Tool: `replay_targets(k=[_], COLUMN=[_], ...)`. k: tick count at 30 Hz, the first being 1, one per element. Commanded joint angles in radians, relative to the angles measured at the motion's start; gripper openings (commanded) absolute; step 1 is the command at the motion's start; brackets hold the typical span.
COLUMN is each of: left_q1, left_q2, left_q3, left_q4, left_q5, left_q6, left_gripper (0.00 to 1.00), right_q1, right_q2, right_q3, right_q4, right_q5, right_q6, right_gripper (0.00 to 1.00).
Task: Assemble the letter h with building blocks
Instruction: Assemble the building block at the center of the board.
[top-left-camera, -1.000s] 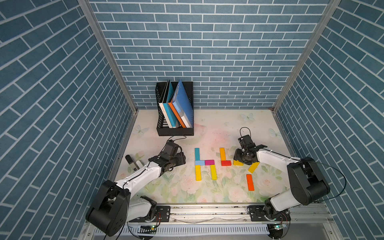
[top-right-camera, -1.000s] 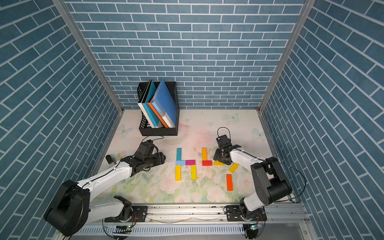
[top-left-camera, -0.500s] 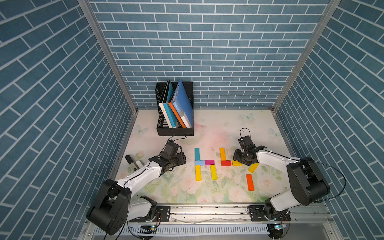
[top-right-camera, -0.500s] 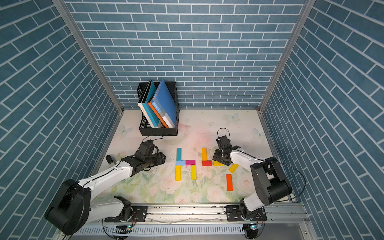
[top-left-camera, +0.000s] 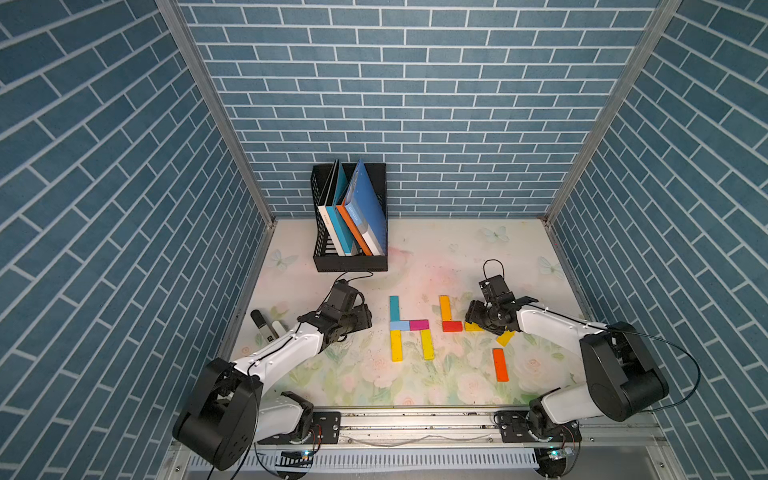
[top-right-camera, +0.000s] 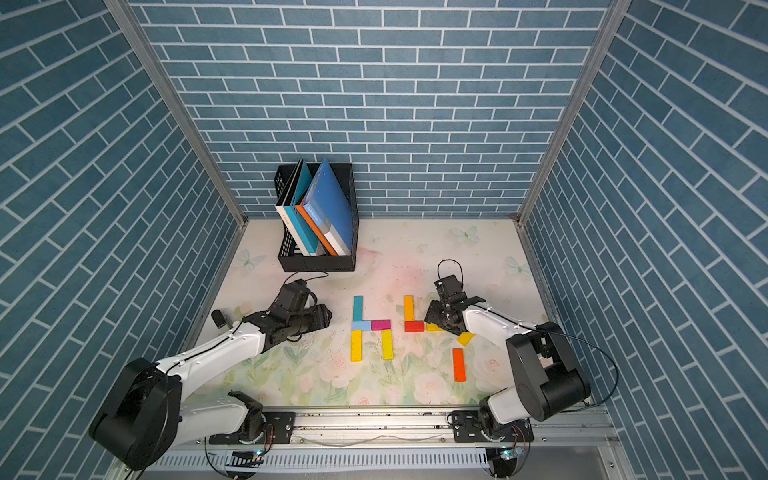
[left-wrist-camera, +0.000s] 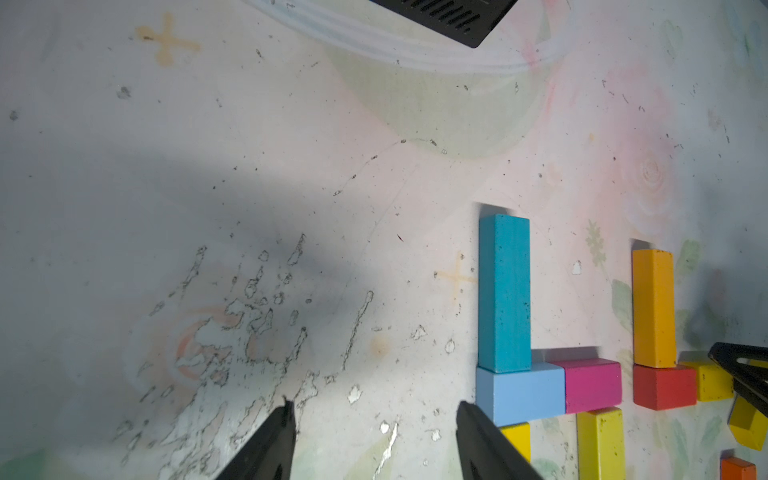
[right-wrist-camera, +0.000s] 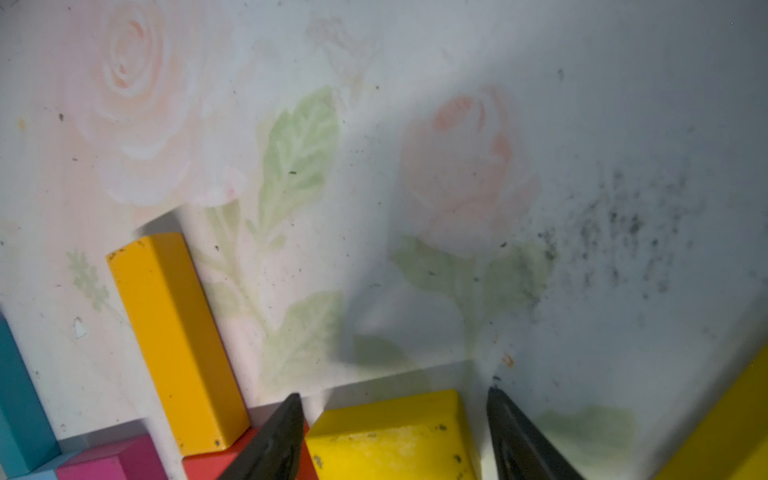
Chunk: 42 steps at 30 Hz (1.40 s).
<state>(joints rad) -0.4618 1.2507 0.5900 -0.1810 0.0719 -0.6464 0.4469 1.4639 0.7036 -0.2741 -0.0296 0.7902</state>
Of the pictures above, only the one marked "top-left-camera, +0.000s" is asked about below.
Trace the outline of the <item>red small block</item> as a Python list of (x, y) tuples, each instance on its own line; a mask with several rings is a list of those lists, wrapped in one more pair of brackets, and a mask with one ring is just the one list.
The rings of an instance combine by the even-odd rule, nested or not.
[(445, 333), (459, 333), (464, 330), (464, 325), (461, 321), (443, 321), (442, 330)]

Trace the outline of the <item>teal long block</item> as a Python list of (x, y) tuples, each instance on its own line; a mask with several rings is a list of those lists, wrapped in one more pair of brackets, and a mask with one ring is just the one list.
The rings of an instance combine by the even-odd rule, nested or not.
[(396, 295), (389, 297), (389, 311), (390, 311), (390, 321), (391, 322), (398, 322), (401, 320), (400, 317), (400, 304), (399, 304), (399, 297)]

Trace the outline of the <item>light blue block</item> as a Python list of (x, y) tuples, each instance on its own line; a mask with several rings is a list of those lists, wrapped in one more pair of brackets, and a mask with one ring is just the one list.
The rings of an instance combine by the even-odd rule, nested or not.
[(411, 330), (410, 322), (409, 321), (391, 321), (389, 323), (389, 327), (391, 331), (405, 331), (408, 332)]

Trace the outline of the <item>yellow long block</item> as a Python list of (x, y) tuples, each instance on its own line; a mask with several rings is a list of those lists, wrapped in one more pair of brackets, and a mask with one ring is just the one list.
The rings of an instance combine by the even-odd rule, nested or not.
[(402, 332), (399, 330), (390, 331), (391, 359), (398, 363), (403, 361)]

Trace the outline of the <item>orange long block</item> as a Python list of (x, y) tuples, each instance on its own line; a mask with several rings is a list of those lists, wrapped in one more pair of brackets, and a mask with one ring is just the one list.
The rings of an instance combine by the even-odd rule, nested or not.
[(492, 358), (496, 380), (500, 383), (508, 382), (509, 373), (504, 350), (501, 348), (494, 348), (492, 350)]

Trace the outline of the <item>magenta block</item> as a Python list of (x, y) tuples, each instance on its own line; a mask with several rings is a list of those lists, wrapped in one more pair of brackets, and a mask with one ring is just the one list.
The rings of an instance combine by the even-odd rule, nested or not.
[(422, 319), (422, 320), (409, 321), (410, 331), (423, 331), (423, 330), (428, 330), (429, 328), (430, 328), (430, 325), (428, 320)]

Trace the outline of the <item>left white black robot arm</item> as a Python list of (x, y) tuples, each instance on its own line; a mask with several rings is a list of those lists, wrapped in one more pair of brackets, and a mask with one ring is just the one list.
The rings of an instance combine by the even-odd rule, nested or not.
[(264, 348), (238, 360), (217, 357), (204, 366), (172, 428), (172, 437), (225, 471), (256, 443), (311, 436), (314, 405), (293, 392), (264, 395), (303, 362), (352, 333), (372, 327), (365, 296), (337, 280), (321, 305)]

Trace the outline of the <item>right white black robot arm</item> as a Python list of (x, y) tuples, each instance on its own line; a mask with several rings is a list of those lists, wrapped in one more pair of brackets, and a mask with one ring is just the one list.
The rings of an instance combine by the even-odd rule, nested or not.
[(501, 275), (480, 281), (479, 287), (483, 298), (470, 303), (466, 321), (495, 335), (541, 337), (583, 364), (583, 382), (529, 403), (527, 423), (534, 435), (549, 436), (557, 427), (586, 418), (621, 422), (669, 394), (665, 376), (632, 325), (589, 323), (540, 306), (532, 297), (517, 298)]

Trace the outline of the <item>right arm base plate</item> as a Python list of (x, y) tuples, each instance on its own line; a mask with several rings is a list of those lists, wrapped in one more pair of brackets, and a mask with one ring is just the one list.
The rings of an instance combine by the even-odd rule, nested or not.
[(574, 443), (582, 440), (576, 421), (553, 423), (544, 413), (529, 410), (501, 410), (492, 416), (504, 443)]

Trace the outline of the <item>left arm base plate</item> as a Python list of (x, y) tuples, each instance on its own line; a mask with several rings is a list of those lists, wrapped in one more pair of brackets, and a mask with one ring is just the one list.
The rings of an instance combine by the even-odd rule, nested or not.
[(339, 441), (342, 415), (339, 411), (315, 411), (302, 414), (289, 427), (279, 427), (274, 434), (257, 441), (258, 445), (335, 445)]

